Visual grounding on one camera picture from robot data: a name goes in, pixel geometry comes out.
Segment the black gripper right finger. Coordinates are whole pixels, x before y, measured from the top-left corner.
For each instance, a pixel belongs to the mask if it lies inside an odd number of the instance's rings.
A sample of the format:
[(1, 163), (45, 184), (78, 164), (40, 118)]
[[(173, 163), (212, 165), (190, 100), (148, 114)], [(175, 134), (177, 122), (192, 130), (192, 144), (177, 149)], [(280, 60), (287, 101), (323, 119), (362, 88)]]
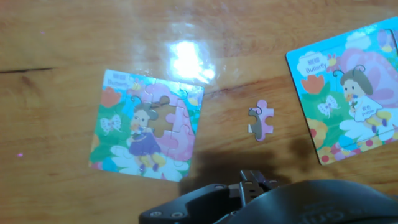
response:
[(266, 179), (263, 174), (258, 170), (252, 171), (252, 174), (259, 186), (263, 188), (263, 190), (272, 190), (280, 187), (280, 183), (278, 181)]

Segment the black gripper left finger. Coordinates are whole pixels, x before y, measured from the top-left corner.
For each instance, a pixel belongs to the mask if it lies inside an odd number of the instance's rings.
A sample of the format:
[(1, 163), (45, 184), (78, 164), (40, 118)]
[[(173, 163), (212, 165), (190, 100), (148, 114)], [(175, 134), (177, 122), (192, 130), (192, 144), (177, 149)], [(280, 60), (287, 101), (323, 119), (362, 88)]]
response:
[(261, 194), (261, 173), (242, 170), (238, 184), (210, 184), (139, 215), (139, 224), (226, 223)]

